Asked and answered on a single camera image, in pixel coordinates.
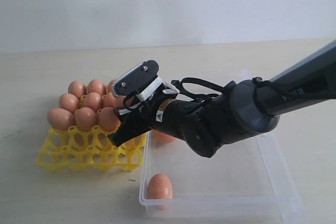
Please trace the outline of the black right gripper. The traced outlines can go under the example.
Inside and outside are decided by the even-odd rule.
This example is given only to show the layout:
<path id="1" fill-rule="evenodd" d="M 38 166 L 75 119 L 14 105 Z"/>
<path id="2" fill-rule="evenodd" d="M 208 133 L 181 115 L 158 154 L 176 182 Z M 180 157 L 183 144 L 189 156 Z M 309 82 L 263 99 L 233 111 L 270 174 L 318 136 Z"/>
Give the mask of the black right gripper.
<path id="1" fill-rule="evenodd" d="M 141 111 L 136 109 L 126 114 L 126 108 L 114 108 L 121 124 L 108 139 L 119 147 L 154 129 L 180 140 L 209 140 L 208 123 L 204 120 L 207 105 L 208 101 L 202 96 L 183 101 L 168 95 L 155 95 Z"/>

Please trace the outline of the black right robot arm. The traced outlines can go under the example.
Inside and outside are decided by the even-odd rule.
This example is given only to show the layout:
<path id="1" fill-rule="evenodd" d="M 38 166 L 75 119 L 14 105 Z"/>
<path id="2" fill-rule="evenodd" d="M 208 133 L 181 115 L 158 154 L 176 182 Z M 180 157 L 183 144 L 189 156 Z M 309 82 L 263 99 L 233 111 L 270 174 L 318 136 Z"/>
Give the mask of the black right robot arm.
<path id="1" fill-rule="evenodd" d="M 112 84 L 124 97 L 114 110 L 115 146 L 150 130 L 183 140 L 210 158 L 223 145 L 272 131 L 282 114 L 335 99 L 335 42 L 270 80 L 260 77 L 225 86 L 199 78 L 163 81 L 154 60 L 133 67 Z"/>

